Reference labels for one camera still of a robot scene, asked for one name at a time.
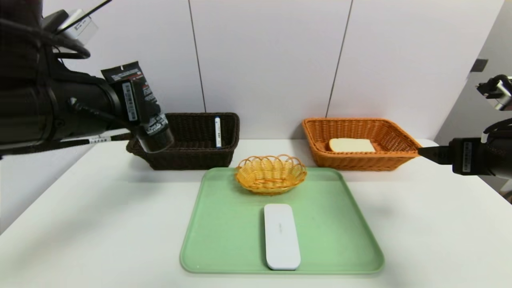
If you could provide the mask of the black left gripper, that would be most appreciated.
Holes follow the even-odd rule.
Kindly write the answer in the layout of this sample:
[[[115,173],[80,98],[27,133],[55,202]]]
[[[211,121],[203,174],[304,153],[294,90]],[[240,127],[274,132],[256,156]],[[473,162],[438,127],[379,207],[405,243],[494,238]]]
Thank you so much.
[[[70,71],[71,137],[148,124],[160,115],[160,105],[146,80],[134,70],[103,70],[102,77]]]

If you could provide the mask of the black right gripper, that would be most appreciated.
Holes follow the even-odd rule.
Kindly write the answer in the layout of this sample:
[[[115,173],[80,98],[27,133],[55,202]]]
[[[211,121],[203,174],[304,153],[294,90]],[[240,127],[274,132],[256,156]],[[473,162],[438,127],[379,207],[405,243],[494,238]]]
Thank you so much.
[[[454,138],[449,146],[428,146],[418,154],[439,165],[451,165],[455,174],[512,178],[510,138]]]

